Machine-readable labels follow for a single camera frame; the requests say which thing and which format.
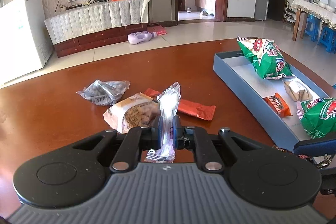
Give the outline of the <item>dining table with lace cloth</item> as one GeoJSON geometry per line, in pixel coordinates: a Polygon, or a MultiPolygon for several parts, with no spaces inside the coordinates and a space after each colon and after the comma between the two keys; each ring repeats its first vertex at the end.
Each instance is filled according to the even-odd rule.
{"type": "Polygon", "coordinates": [[[330,12],[325,8],[322,8],[319,5],[312,4],[305,0],[294,0],[290,6],[295,10],[295,24],[293,27],[293,36],[292,40],[295,42],[297,40],[297,35],[299,32],[299,26],[301,21],[301,14],[303,14],[303,23],[300,32],[300,38],[304,36],[304,30],[306,26],[306,20],[308,15],[313,15],[322,21],[324,25],[327,25],[329,28],[335,30],[335,13],[330,12]]]}

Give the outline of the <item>grey shallow box tray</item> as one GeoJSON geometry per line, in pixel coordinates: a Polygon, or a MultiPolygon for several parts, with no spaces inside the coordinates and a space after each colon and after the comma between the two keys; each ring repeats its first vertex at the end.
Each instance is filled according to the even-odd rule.
{"type": "Polygon", "coordinates": [[[297,116],[297,102],[286,93],[283,80],[261,79],[241,51],[215,53],[213,70],[256,118],[276,146],[293,152],[299,141],[311,139],[297,116]],[[280,94],[288,104],[292,116],[280,118],[263,100],[275,93],[280,94]]]}

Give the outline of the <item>red wooden tv cabinet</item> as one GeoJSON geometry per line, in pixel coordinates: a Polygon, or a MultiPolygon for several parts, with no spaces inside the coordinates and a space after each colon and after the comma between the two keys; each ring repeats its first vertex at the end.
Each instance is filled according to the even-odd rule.
{"type": "Polygon", "coordinates": [[[54,49],[58,57],[64,57],[98,47],[126,42],[129,34],[146,30],[147,23],[110,28],[57,43],[54,45],[54,49]]]}

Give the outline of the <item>white chest freezer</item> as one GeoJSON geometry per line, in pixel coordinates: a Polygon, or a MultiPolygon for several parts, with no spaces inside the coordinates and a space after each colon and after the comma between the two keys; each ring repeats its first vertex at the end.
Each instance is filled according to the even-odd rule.
{"type": "Polygon", "coordinates": [[[42,0],[1,7],[1,84],[42,69],[53,52],[42,0]]]}

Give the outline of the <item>clear bag of grey candies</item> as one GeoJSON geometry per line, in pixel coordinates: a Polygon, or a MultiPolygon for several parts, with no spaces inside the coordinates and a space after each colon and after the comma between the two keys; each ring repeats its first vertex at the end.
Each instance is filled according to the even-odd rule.
{"type": "Polygon", "coordinates": [[[129,81],[96,80],[87,88],[76,92],[82,98],[98,106],[112,106],[116,104],[129,89],[129,81]]]}

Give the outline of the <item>small orange snack packet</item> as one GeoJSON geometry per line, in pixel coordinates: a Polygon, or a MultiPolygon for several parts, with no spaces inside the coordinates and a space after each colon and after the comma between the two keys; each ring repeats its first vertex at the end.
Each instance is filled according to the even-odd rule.
{"type": "Polygon", "coordinates": [[[284,101],[280,94],[275,93],[272,96],[264,97],[263,100],[280,118],[292,116],[288,104],[284,101]]]}

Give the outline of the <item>brown white pastry packet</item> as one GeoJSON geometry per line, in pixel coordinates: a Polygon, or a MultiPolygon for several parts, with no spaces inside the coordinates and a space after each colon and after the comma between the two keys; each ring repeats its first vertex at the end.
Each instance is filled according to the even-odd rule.
{"type": "Polygon", "coordinates": [[[290,96],[290,98],[294,102],[303,102],[313,99],[313,96],[311,95],[310,91],[305,86],[303,86],[303,84],[300,83],[299,81],[297,80],[284,81],[283,84],[286,93],[290,96]]]}

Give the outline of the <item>beige bread packet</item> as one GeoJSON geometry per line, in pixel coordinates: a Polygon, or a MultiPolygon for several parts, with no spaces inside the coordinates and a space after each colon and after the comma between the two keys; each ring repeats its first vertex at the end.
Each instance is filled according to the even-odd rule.
{"type": "Polygon", "coordinates": [[[133,127],[148,125],[157,115],[159,104],[143,93],[136,93],[108,108],[103,117],[110,128],[126,134],[133,127]]]}

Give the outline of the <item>clear silver candy packet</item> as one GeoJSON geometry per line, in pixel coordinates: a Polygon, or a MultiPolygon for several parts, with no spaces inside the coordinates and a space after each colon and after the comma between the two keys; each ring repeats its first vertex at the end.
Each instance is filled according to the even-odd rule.
{"type": "Polygon", "coordinates": [[[161,133],[161,147],[150,149],[146,155],[147,162],[173,162],[175,159],[173,118],[177,115],[179,101],[181,99],[180,84],[173,83],[165,91],[157,96],[162,125],[159,129],[161,133]]]}

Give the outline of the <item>green prawn cracker bag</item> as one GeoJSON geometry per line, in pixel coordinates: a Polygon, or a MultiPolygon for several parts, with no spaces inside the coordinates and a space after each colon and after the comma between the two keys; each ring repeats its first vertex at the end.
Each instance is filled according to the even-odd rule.
{"type": "Polygon", "coordinates": [[[312,139],[324,138],[336,128],[336,99],[318,98],[297,102],[297,116],[312,139]]]}
{"type": "Polygon", "coordinates": [[[289,64],[285,61],[274,40],[249,39],[238,36],[238,45],[245,58],[253,65],[261,79],[293,79],[289,64]]]}

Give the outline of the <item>purple detergent bottle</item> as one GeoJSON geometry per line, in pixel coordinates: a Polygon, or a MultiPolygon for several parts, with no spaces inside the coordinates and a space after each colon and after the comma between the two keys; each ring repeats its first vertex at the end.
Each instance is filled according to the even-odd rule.
{"type": "Polygon", "coordinates": [[[148,32],[148,31],[141,31],[141,32],[134,32],[127,36],[128,42],[131,45],[136,45],[141,42],[148,42],[152,38],[156,38],[157,33],[156,32],[148,32]]]}

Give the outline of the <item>white lace cabinet cloth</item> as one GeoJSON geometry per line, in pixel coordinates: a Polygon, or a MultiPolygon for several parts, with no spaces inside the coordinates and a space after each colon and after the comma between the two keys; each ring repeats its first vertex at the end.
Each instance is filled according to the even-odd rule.
{"type": "Polygon", "coordinates": [[[54,45],[79,36],[148,22],[150,0],[108,1],[70,9],[45,20],[54,45]]]}

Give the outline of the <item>long orange red snack packet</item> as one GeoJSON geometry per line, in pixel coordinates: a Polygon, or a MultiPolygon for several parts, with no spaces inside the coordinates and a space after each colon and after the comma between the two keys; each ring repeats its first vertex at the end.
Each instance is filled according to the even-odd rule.
{"type": "MultiPolygon", "coordinates": [[[[177,93],[177,90],[175,88],[169,87],[164,92],[159,92],[154,89],[148,88],[143,92],[146,96],[149,96],[151,98],[154,98],[155,100],[161,96],[161,94],[174,94],[177,93]]],[[[183,114],[187,114],[192,117],[197,117],[199,119],[205,120],[205,121],[211,121],[214,117],[216,110],[215,105],[206,106],[200,103],[180,99],[179,105],[177,107],[177,111],[183,114]]]]}

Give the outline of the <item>pink floor mat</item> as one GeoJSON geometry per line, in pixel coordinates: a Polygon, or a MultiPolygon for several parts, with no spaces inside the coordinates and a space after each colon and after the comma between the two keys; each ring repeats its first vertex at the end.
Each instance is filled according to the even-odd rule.
{"type": "Polygon", "coordinates": [[[151,23],[151,24],[148,24],[146,27],[147,27],[148,32],[152,32],[152,33],[155,32],[157,36],[162,36],[162,35],[167,34],[167,31],[165,30],[165,28],[161,26],[159,23],[151,23]]]}

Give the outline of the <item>blue plastic stool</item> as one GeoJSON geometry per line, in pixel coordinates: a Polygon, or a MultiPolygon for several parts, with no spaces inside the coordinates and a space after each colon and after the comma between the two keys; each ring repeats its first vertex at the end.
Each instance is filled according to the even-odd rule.
{"type": "Polygon", "coordinates": [[[325,46],[327,52],[335,53],[335,36],[335,30],[324,25],[317,44],[325,46]]]}
{"type": "Polygon", "coordinates": [[[316,42],[319,34],[321,21],[313,15],[309,15],[306,20],[305,34],[310,36],[312,42],[316,42]]]}

